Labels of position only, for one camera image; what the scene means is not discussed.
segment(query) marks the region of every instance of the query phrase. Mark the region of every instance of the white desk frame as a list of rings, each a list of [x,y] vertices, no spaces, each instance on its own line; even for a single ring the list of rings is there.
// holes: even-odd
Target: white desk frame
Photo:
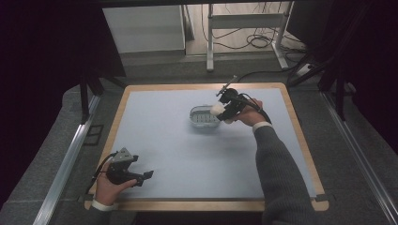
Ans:
[[[208,42],[207,42],[207,71],[214,70],[214,51],[213,51],[213,29],[233,29],[233,28],[260,28],[260,27],[279,27],[275,41],[272,41],[272,48],[278,58],[282,69],[288,68],[286,60],[281,52],[281,41],[287,21],[290,15],[292,2],[289,2],[284,13],[269,14],[240,14],[240,15],[213,15],[212,4],[208,5]]]

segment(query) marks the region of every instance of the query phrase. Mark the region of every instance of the person's left hand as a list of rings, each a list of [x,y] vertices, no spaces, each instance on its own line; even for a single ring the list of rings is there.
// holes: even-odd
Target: person's left hand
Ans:
[[[106,176],[109,164],[111,163],[107,162],[103,165],[102,172],[97,179],[97,190],[95,198],[97,202],[107,206],[114,204],[120,192],[137,184],[137,180],[135,179],[126,181],[125,183],[120,185],[113,184]]]

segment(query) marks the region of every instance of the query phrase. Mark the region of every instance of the white wristband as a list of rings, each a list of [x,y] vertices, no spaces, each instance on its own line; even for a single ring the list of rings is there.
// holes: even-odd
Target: white wristband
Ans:
[[[254,133],[258,128],[264,127],[264,126],[272,127],[272,124],[270,124],[270,123],[267,122],[267,121],[259,122],[259,123],[255,124],[255,125],[253,125],[253,133]]]
[[[108,212],[108,211],[112,211],[112,210],[115,209],[115,205],[114,204],[111,205],[111,206],[108,206],[108,205],[105,205],[105,204],[101,204],[101,203],[97,202],[96,200],[93,200],[93,202],[91,203],[91,206],[96,208],[96,209],[98,209],[98,210],[100,210],[100,211],[103,211],[103,212]]]

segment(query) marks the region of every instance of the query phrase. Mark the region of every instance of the metal rail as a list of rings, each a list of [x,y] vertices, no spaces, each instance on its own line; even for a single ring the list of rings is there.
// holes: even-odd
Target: metal rail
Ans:
[[[372,192],[374,193],[378,203],[380,204],[381,209],[383,210],[390,224],[397,225],[398,211],[397,207],[394,204],[393,199],[391,198],[390,194],[384,187],[383,183],[378,179],[375,171],[372,168],[372,165],[369,163],[368,159],[363,154],[360,145],[358,144],[354,135],[351,133],[351,130],[348,127],[347,123],[345,121],[342,121],[337,112],[335,112],[334,103],[330,95],[321,92],[321,96],[326,101],[327,106],[329,108],[329,112],[332,115],[333,120],[337,125],[337,128],[342,133],[345,142],[347,143],[349,149],[351,150],[354,159],[357,161],[357,164],[360,167],[360,170],[363,176],[365,177],[365,180],[368,183],[369,187],[371,188]]]
[[[93,121],[94,112],[100,102],[100,97],[93,96],[89,105],[89,116],[87,122],[83,125],[79,125],[75,136],[69,146],[68,152],[66,153],[58,172],[56,173],[55,179],[41,205],[38,215],[36,216],[34,225],[47,225],[50,222],[51,216],[54,212],[58,199],[64,189],[65,184],[68,181],[70,172],[73,168],[74,162],[79,155],[80,149],[84,142],[85,135],[90,128],[91,122]]]

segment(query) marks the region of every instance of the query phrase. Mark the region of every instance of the hand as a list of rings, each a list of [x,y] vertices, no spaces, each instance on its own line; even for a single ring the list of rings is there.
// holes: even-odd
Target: hand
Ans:
[[[260,108],[263,108],[263,102],[253,98],[250,102],[257,104]],[[240,120],[245,125],[252,127],[253,125],[266,121],[263,115],[261,115],[255,108],[246,106],[242,112],[232,118],[233,120]]]
[[[120,192],[137,184],[137,180],[134,179],[120,185],[114,185],[106,176],[106,171],[108,171],[109,164],[111,163],[107,162],[103,165],[103,172],[97,179],[96,190],[96,201],[107,206],[114,204]]]

